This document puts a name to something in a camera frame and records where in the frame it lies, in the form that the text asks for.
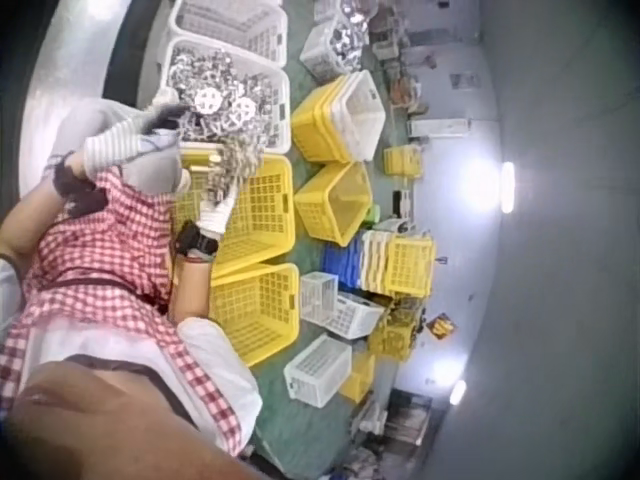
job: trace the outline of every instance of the pink checkered shirt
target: pink checkered shirt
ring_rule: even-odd
[[[0,418],[7,415],[18,393],[31,328],[51,318],[73,318],[106,323],[154,339],[207,406],[227,452],[239,454],[241,431],[235,412],[189,354],[166,316],[116,287],[73,285],[45,289],[53,282],[108,278],[133,287],[137,294],[162,303],[168,300],[166,255],[173,195],[144,195],[124,184],[116,170],[101,174],[96,183],[107,189],[108,207],[73,220],[63,214],[60,220],[66,220],[55,224],[40,242],[23,283],[25,310],[0,347]]]

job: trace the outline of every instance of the white sleeve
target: white sleeve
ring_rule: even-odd
[[[262,408],[258,384],[251,371],[240,360],[222,329],[211,320],[188,318],[178,325],[178,335],[236,413],[244,448]]]
[[[22,305],[20,279],[11,263],[0,258],[0,343],[4,342],[9,325]]]

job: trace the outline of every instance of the black wristwatch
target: black wristwatch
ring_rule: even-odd
[[[184,222],[175,243],[176,253],[187,256],[196,251],[204,260],[213,259],[218,247],[218,240],[203,235],[192,220]]]

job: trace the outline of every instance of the yellow basket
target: yellow basket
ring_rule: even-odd
[[[293,264],[257,264],[212,280],[209,315],[248,366],[298,338],[298,285]]]
[[[369,352],[353,354],[351,375],[340,387],[340,393],[356,403],[365,397],[371,384],[376,368],[376,357]]]
[[[406,362],[413,351],[413,332],[416,328],[417,317],[414,313],[390,312],[388,309],[369,335],[369,352]]]
[[[316,88],[291,117],[293,140],[309,162],[347,163],[353,159],[333,125],[331,105],[347,81],[342,76]]]
[[[409,178],[422,176],[422,155],[416,145],[387,148],[384,151],[384,172]]]
[[[394,236],[389,246],[385,287],[395,293],[414,297],[431,295],[436,244],[431,237]]]
[[[294,197],[310,236],[346,247],[372,203],[361,162],[325,166]]]
[[[206,166],[210,152],[183,152],[185,166]],[[191,190],[176,201],[174,230],[197,220],[206,172],[192,172]],[[295,243],[293,175],[285,157],[265,155],[233,209],[213,268],[214,277],[287,253]]]

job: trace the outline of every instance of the gray wall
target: gray wall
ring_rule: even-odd
[[[420,477],[615,478],[638,439],[638,20],[587,0],[482,13],[516,210]]]

